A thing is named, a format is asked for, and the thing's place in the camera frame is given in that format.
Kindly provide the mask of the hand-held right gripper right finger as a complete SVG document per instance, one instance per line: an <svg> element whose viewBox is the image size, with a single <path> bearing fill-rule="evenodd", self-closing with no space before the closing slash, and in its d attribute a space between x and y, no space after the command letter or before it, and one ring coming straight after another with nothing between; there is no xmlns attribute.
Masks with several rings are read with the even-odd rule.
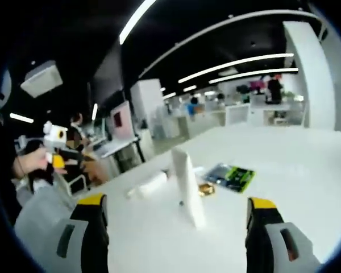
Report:
<svg viewBox="0 0 341 273"><path fill-rule="evenodd" d="M247 272L316 272L313 244L295 224L285 222L270 200L250 197L245 240Z"/></svg>

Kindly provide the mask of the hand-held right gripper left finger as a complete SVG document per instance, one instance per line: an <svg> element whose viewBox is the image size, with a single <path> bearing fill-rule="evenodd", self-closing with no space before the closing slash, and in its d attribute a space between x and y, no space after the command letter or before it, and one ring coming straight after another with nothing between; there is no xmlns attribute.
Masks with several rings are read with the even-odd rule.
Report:
<svg viewBox="0 0 341 273"><path fill-rule="evenodd" d="M56 256L65 272L108 272L107 196L96 193L78 200L69 219L60 223Z"/></svg>

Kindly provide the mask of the person's left hand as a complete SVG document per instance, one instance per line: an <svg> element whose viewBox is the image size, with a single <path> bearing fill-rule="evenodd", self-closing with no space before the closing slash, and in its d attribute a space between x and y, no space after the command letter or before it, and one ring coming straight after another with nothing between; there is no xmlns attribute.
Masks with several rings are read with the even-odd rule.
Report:
<svg viewBox="0 0 341 273"><path fill-rule="evenodd" d="M14 177L21 179L38 169L46 170L47 166L47 150L40 147L29 154L17 156L13 162L12 170Z"/></svg>

